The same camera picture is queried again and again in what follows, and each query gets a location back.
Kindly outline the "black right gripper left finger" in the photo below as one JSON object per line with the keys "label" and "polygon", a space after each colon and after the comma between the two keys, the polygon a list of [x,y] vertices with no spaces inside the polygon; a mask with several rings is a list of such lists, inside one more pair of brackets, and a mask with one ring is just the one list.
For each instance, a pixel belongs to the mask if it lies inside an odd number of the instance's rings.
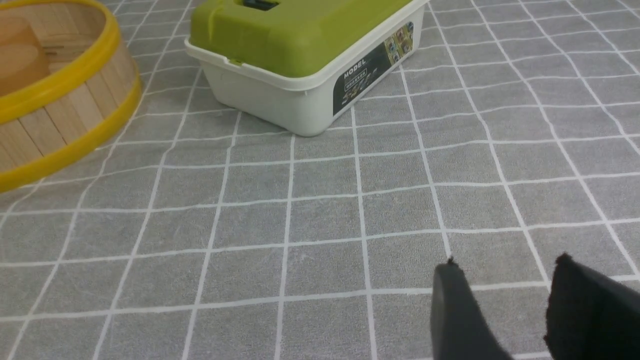
{"label": "black right gripper left finger", "polygon": [[464,271],[450,257],[435,266],[430,303],[435,360],[511,360],[476,301]]}

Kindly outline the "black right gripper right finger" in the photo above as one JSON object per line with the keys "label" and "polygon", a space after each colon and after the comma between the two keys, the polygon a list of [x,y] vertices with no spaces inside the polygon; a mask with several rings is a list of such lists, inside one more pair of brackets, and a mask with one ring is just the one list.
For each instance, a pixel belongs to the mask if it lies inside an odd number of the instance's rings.
{"label": "black right gripper right finger", "polygon": [[637,360],[639,293],[563,253],[555,261],[544,341],[554,360]]}

